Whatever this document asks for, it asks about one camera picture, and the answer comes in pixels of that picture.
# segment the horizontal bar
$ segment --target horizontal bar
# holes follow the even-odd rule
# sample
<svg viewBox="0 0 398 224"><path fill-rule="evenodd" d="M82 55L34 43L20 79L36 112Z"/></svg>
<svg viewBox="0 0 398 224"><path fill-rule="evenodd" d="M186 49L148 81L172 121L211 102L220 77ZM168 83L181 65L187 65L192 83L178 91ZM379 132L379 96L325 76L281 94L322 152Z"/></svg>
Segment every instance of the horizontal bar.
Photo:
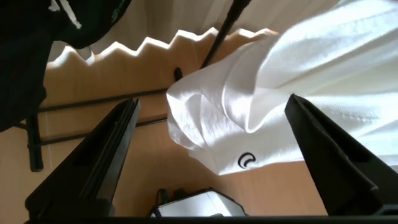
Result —
<svg viewBox="0 0 398 224"><path fill-rule="evenodd" d="M136 127L141 127L141 126L150 125L150 124L156 124L156 123L163 122L163 121L167 121L167 118L160 118L160 119L155 119L155 120L152 120L152 121L140 122L140 123L136 124ZM71 141L71 140L75 140L75 139L81 139L81 138L85 138L89 134L90 133L83 133L83 134L76 134L76 135L67 136L67 137L50 139L50 140L42 141L39 145L40 146L46 146L46 145L49 145L49 144L55 144L55 143L60 143L60 142L64 142L64 141Z"/></svg>
<svg viewBox="0 0 398 224"><path fill-rule="evenodd" d="M14 127L16 127L16 128L21 128L21 129L27 129L27 126L26 126L26 124L22 124L22 123L19 123L19 124L16 124L16 125L14 125Z"/></svg>
<svg viewBox="0 0 398 224"><path fill-rule="evenodd" d="M167 91L167 88L164 88L164 89L159 89L159 90L143 91L143 92L140 92L140 93L132 93L132 94L126 94L126 95L111 96L111 97L101 98L101 99L97 99L97 100L82 101L82 102L78 102L78 103L68 103L68 104L65 104L65 105L48 106L48 107L39 108L39 113L48 112L48 111L63 110L63 109L67 109L67 108L76 108L76 107L81 107L81 106L95 105L95 104L99 104L99 103L118 101L118 100L128 99L128 98L132 98L132 97L139 97L139 96L145 96L145 95L165 93L166 91Z"/></svg>

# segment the wooden floor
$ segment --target wooden floor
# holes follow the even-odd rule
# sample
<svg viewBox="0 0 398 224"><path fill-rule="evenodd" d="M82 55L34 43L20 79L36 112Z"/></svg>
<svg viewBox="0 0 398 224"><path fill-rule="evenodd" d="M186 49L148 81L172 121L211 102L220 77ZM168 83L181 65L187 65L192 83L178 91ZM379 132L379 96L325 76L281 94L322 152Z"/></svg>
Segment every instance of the wooden floor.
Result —
<svg viewBox="0 0 398 224"><path fill-rule="evenodd" d="M233 35L215 60L260 38L266 36ZM182 68L184 75L199 68L213 40L212 33L198 41L177 37L167 49L150 45L138 56L119 49L109 55L96 55L91 65L70 53L62 66L48 66L48 97L42 106L167 88L173 83L176 66ZM167 113L164 95L145 96L141 101L141 121ZM40 135L50 139L90 131L115 104L41 113ZM25 131L11 128L0 133L0 223L22 223L28 219L25 198L80 141L43 147L44 170L32 173ZM326 214L303 162L216 176L169 138L165 123L136 128L114 196L116 215L144 216L153 206L159 188L171 193L181 187L188 192L213 187L234 198L250 215Z"/></svg>

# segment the black fabric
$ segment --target black fabric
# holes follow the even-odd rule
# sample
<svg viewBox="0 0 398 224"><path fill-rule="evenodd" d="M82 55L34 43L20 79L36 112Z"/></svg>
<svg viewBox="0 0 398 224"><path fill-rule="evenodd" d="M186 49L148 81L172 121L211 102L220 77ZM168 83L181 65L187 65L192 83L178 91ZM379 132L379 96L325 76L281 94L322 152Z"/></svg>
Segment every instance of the black fabric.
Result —
<svg viewBox="0 0 398 224"><path fill-rule="evenodd" d="M120 19L131 0L68 0L77 20L48 8L50 0L0 0L0 131L35 113L44 100L44 73L52 42L74 48L98 41Z"/></svg>

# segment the white fabric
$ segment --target white fabric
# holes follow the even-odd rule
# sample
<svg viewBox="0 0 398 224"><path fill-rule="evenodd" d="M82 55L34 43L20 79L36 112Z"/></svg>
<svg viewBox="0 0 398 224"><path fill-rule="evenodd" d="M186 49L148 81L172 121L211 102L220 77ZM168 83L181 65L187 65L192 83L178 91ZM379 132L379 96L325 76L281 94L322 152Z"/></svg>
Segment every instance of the white fabric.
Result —
<svg viewBox="0 0 398 224"><path fill-rule="evenodd" d="M214 173L303 160L284 114L295 93L398 164L398 3L346 2L241 47L167 92L170 137Z"/></svg>

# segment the black crescent logo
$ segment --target black crescent logo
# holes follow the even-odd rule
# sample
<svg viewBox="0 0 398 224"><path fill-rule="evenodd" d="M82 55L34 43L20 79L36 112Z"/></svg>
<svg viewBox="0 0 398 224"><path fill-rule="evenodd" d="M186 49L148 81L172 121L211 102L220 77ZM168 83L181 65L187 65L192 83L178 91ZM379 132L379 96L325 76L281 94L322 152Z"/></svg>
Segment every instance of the black crescent logo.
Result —
<svg viewBox="0 0 398 224"><path fill-rule="evenodd" d="M245 152L244 154L242 154L242 156L239 157L238 165L242 169L248 169L248 164L255 161L256 157L253 154L251 154L250 152Z"/></svg>

